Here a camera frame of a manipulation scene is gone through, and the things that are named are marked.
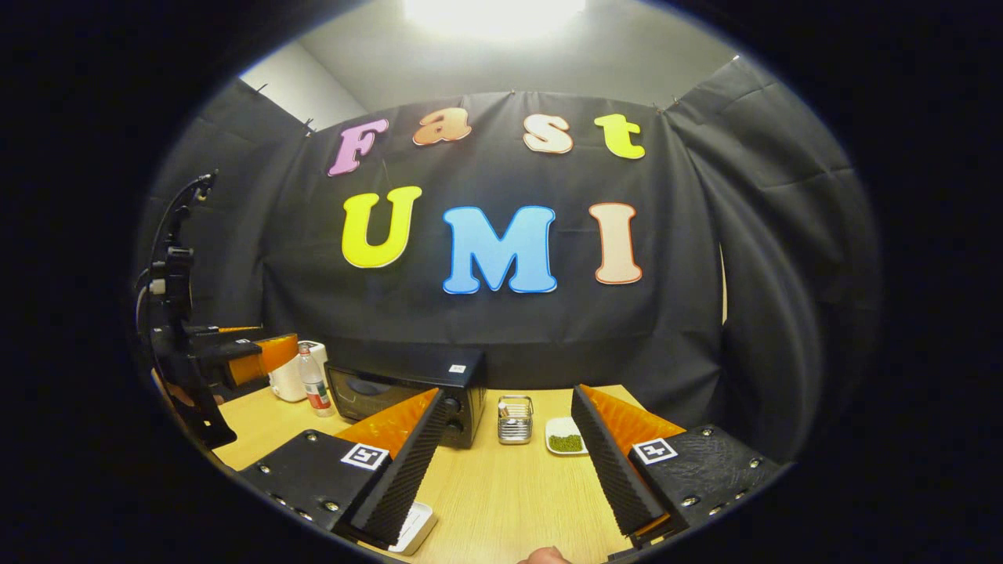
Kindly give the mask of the white foam tray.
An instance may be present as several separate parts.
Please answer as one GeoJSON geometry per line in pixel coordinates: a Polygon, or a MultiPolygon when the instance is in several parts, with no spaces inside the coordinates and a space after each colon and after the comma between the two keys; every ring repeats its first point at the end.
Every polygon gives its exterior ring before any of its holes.
{"type": "Polygon", "coordinates": [[[429,504],[413,503],[399,532],[397,543],[388,547],[387,551],[404,556],[414,555],[437,522],[438,517],[429,504]]]}

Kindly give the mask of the black backdrop cloth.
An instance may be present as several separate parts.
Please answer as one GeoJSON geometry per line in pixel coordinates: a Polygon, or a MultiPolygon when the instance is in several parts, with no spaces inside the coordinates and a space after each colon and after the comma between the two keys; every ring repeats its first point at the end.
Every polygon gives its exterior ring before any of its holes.
{"type": "Polygon", "coordinates": [[[877,339],[878,233],[841,144],[732,61],[658,111],[462,94],[314,136],[248,87],[198,118],[141,208],[219,171],[183,225],[195,324],[259,325],[336,360],[478,349],[495,389],[621,383],[777,460],[834,420],[877,339]]]}

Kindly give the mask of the clear bottle with red label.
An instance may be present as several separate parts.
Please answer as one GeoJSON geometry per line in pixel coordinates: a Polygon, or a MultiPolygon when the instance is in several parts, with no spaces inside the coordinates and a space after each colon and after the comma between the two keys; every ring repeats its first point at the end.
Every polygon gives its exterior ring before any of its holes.
{"type": "Polygon", "coordinates": [[[320,418],[333,417],[335,407],[328,389],[328,379],[324,371],[327,360],[326,348],[321,343],[299,342],[299,376],[303,383],[306,399],[315,415],[320,418]]]}

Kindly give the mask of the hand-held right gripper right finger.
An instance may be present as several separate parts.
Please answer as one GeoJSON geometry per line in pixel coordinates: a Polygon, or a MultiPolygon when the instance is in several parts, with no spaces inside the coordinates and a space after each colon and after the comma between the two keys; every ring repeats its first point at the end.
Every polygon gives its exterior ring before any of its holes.
{"type": "Polygon", "coordinates": [[[684,429],[587,385],[572,418],[621,534],[634,545],[720,520],[784,466],[713,424],[684,429]]]}

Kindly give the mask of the ceiling light panel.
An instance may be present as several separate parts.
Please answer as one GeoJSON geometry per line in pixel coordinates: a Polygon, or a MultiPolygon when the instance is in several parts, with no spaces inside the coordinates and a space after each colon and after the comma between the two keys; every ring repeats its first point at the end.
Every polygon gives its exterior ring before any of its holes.
{"type": "Polygon", "coordinates": [[[507,42],[558,32],[586,6],[587,0],[404,0],[404,15],[436,36],[507,42]]]}

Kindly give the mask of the black electric oven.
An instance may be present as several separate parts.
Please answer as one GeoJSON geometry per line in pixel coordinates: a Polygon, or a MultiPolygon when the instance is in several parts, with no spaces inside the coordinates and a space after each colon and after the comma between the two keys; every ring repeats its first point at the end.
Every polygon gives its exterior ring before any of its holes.
{"type": "Polygon", "coordinates": [[[440,441],[467,449],[474,442],[486,403],[486,356],[478,349],[422,344],[359,347],[324,363],[341,417],[361,421],[425,392],[444,391],[454,414],[440,441]]]}

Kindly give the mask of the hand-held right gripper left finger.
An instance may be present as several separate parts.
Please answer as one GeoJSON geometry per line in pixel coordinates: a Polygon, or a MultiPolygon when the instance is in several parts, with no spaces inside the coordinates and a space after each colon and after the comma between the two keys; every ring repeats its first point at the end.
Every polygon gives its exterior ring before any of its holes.
{"type": "Polygon", "coordinates": [[[300,432],[237,474],[320,530],[388,548],[448,421],[448,394],[427,389],[335,435],[300,432]]]}

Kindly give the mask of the white divided plate with beans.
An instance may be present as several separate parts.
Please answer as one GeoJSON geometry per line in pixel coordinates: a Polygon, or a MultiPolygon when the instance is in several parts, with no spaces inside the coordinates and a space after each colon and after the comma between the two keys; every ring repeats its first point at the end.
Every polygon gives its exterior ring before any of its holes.
{"type": "Polygon", "coordinates": [[[545,446],[556,456],[584,456],[588,453],[580,429],[570,415],[547,421],[545,446]]]}

